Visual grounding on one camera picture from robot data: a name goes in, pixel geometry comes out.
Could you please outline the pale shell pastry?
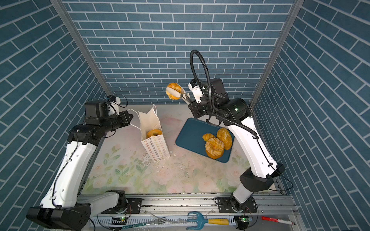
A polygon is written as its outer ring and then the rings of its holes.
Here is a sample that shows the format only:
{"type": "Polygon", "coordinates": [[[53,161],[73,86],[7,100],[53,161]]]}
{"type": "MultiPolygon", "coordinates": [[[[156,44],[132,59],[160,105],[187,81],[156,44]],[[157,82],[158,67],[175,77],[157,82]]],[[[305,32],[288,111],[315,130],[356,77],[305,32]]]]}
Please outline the pale shell pastry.
{"type": "Polygon", "coordinates": [[[179,100],[184,94],[184,89],[177,83],[170,83],[166,87],[166,94],[171,100],[179,100]]]}

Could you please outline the sesame oval bread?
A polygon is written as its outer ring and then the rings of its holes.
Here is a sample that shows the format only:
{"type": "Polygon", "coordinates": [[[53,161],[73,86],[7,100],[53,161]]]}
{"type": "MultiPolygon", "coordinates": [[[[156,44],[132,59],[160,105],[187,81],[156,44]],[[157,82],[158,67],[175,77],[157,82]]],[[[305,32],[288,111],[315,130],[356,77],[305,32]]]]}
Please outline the sesame oval bread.
{"type": "Polygon", "coordinates": [[[226,128],[220,128],[216,137],[223,142],[225,150],[231,149],[233,140],[230,132],[226,128]]]}

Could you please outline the large sugared twisted bun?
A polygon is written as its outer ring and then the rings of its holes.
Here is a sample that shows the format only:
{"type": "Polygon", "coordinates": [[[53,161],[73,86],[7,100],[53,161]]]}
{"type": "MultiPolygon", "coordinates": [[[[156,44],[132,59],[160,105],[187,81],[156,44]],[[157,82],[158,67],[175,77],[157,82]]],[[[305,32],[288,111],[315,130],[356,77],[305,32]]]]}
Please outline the large sugared twisted bun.
{"type": "Polygon", "coordinates": [[[216,137],[210,138],[205,143],[205,151],[208,157],[218,159],[224,154],[224,143],[216,137]]]}

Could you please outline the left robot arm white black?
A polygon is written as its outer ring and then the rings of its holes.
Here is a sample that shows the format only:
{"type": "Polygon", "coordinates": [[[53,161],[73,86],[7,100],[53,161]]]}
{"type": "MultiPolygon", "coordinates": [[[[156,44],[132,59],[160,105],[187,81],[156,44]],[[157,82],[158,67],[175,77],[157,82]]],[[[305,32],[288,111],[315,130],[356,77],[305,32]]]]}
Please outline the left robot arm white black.
{"type": "Polygon", "coordinates": [[[93,223],[92,216],[110,209],[117,214],[128,210],[124,191],[110,190],[78,201],[101,140],[108,132],[129,126],[133,119],[128,111],[120,111],[121,99],[117,95],[90,99],[84,107],[84,121],[69,131],[66,153],[51,188],[40,205],[30,207],[26,215],[28,220],[47,229],[85,231],[93,223]]]}

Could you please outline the white paper bag with pattern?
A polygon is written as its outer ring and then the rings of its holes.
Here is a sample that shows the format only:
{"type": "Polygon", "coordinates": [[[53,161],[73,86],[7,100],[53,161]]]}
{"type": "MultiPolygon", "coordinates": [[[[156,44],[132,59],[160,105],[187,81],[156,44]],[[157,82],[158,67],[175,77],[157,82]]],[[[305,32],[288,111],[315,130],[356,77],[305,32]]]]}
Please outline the white paper bag with pattern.
{"type": "Polygon", "coordinates": [[[141,143],[147,152],[149,158],[154,161],[160,161],[170,157],[170,152],[164,137],[164,134],[147,138],[146,135],[150,130],[159,129],[162,130],[160,119],[157,115],[157,107],[152,105],[152,108],[147,112],[137,112],[133,109],[129,109],[139,119],[139,126],[131,123],[134,128],[139,129],[141,133],[141,143]]]}

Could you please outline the metal tongs white tips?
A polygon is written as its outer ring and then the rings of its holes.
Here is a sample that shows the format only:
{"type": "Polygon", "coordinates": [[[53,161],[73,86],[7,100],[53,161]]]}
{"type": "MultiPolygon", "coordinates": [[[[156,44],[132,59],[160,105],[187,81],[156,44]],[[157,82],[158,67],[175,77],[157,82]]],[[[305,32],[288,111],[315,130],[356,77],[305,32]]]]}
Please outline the metal tongs white tips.
{"type": "Polygon", "coordinates": [[[166,88],[166,94],[171,100],[183,100],[188,105],[192,103],[192,100],[190,99],[189,95],[186,93],[181,93],[173,88],[167,87],[166,88]]]}

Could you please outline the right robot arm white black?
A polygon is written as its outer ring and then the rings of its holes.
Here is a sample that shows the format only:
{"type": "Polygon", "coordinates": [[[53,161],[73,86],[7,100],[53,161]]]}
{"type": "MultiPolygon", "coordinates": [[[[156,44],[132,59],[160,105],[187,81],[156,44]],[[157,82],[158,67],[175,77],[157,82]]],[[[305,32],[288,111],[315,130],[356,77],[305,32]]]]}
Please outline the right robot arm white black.
{"type": "Polygon", "coordinates": [[[285,167],[273,159],[264,145],[247,103],[242,98],[229,99],[220,79],[192,79],[188,87],[195,97],[188,105],[193,117],[216,117],[234,135],[247,157],[250,167],[241,174],[241,182],[230,196],[232,208],[242,211],[252,203],[251,196],[268,190],[285,167]]]}

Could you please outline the ring-shaped bread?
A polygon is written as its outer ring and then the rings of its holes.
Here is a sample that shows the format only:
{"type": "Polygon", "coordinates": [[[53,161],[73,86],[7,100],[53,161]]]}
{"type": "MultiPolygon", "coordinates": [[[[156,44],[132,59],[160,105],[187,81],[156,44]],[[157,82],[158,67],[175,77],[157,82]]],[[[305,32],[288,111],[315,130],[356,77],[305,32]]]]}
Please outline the ring-shaped bread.
{"type": "Polygon", "coordinates": [[[150,138],[150,137],[159,136],[159,135],[162,135],[162,134],[163,134],[162,130],[154,129],[154,130],[150,130],[147,133],[146,137],[150,138]]]}

